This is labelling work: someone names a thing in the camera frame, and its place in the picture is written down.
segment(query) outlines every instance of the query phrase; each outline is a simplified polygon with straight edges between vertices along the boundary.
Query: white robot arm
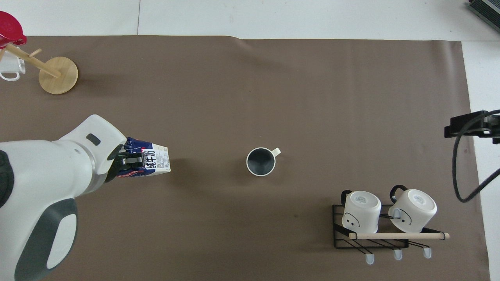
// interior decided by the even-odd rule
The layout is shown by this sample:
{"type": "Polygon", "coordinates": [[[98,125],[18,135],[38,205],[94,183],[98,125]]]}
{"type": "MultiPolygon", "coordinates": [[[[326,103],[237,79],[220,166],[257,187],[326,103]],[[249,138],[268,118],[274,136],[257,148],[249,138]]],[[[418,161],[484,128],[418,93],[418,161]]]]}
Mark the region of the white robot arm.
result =
{"type": "Polygon", "coordinates": [[[75,197],[98,189],[125,136],[98,115],[56,141],[0,143],[0,280],[39,280],[71,250],[75,197]]]}

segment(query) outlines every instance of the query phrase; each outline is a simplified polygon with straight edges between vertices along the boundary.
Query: white cup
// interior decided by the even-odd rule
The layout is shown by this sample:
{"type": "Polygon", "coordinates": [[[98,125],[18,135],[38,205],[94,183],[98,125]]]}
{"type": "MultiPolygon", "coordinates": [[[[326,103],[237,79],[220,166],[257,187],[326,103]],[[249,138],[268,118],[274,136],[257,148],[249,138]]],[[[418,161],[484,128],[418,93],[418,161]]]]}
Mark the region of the white cup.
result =
{"type": "Polygon", "coordinates": [[[390,221],[401,231],[406,233],[420,233],[422,228],[438,211],[436,202],[425,192],[417,189],[408,189],[404,185],[396,185],[390,191],[390,199],[394,203],[389,208],[390,221]],[[396,200],[396,190],[403,190],[403,194],[396,200]]]}
{"type": "Polygon", "coordinates": [[[367,191],[344,190],[340,195],[344,206],[342,226],[356,233],[376,233],[382,203],[377,196],[367,191]]]}
{"type": "Polygon", "coordinates": [[[17,81],[21,74],[26,73],[25,61],[5,51],[0,59],[0,77],[6,81],[17,81]],[[4,74],[15,74],[14,78],[5,77],[4,74]]]}
{"type": "Polygon", "coordinates": [[[275,148],[273,151],[265,147],[254,148],[246,156],[246,167],[255,176],[267,176],[275,169],[276,156],[280,153],[279,148],[275,148]]]}

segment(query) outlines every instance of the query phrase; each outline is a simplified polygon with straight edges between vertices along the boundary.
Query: mug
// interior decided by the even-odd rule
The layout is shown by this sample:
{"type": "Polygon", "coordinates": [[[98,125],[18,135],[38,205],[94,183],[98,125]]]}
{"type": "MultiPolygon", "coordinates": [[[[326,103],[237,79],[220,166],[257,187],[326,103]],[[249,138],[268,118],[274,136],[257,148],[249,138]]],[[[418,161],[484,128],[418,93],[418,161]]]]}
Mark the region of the mug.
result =
{"type": "Polygon", "coordinates": [[[0,77],[6,81],[17,81],[21,77],[20,74],[26,73],[25,61],[6,51],[0,59],[0,77]],[[4,74],[14,74],[14,78],[7,78],[4,74]]]}
{"type": "Polygon", "coordinates": [[[23,28],[15,17],[0,11],[0,49],[5,48],[9,43],[26,44],[26,36],[23,35],[23,28]]]}
{"type": "Polygon", "coordinates": [[[346,189],[340,195],[344,207],[342,226],[356,233],[376,233],[382,203],[377,196],[367,191],[346,189]]]}
{"type": "Polygon", "coordinates": [[[254,148],[246,156],[246,167],[255,176],[267,176],[275,169],[276,156],[280,153],[279,148],[275,148],[273,151],[265,147],[254,148]]]}
{"type": "Polygon", "coordinates": [[[432,219],[438,211],[436,202],[425,192],[417,189],[408,189],[404,185],[394,186],[389,193],[390,200],[394,203],[389,208],[390,221],[401,231],[406,233],[420,233],[422,228],[432,219]],[[395,193],[398,189],[403,194],[396,200],[395,193]]]}

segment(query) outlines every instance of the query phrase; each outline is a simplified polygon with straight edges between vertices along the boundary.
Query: wooden dowel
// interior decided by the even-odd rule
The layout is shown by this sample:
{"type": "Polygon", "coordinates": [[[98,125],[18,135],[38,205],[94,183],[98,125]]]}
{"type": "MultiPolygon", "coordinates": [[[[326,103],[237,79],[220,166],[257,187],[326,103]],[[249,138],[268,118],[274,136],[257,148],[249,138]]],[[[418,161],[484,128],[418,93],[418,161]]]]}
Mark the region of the wooden dowel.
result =
{"type": "Polygon", "coordinates": [[[7,51],[9,51],[10,53],[16,55],[21,60],[24,60],[25,62],[34,65],[35,67],[45,71],[46,73],[50,74],[55,78],[61,76],[61,72],[57,71],[56,69],[53,69],[52,67],[47,66],[45,63],[41,62],[36,57],[30,57],[30,55],[27,52],[18,49],[17,47],[15,47],[10,43],[7,44],[7,46],[5,46],[5,49],[7,49],[7,51]]]}
{"type": "Polygon", "coordinates": [[[33,58],[34,56],[40,54],[42,52],[42,49],[38,49],[28,55],[28,57],[33,58]]]}
{"type": "Polygon", "coordinates": [[[349,239],[450,239],[449,233],[349,233],[349,239]]]}

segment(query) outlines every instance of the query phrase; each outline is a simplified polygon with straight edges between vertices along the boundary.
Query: brown table surface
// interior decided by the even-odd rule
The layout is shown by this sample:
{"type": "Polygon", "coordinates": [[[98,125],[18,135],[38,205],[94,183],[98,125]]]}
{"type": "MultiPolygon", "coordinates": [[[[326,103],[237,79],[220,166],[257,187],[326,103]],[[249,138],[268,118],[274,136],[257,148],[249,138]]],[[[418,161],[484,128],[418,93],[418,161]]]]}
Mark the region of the brown table surface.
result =
{"type": "MultiPolygon", "coordinates": [[[[117,178],[77,199],[76,243],[46,280],[487,280],[479,197],[454,195],[450,117],[470,112],[460,42],[223,36],[30,37],[78,66],[51,95],[27,66],[0,80],[0,141],[56,140],[91,114],[167,146],[172,172],[117,178]],[[255,147],[282,153],[266,177],[255,147]],[[438,205],[433,250],[333,248],[331,205],[344,189],[390,203],[402,184],[438,205]]],[[[463,140],[459,175],[478,184],[463,140]]]]}

